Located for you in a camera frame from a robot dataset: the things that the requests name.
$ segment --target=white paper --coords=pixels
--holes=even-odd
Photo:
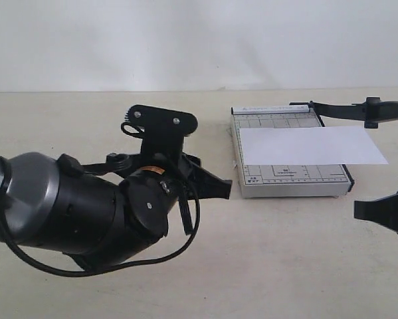
[[[388,164],[362,126],[241,128],[245,165]]]

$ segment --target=table surface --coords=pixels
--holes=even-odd
[[[398,88],[0,94],[1,156],[67,153],[92,163],[110,152],[136,153],[140,141],[124,135],[120,123],[129,106],[146,104],[194,113],[199,127],[185,152],[234,181],[230,200],[201,202],[190,248],[160,265],[61,278],[24,264],[0,243],[0,318],[398,318],[398,236],[353,218],[354,200],[398,190],[398,122],[368,131],[389,165],[349,166],[355,186],[345,197],[242,199],[233,167],[231,106],[351,104],[367,96],[398,100]],[[174,209],[169,236],[135,259],[166,255],[186,239]],[[27,251],[73,268],[60,253]]]

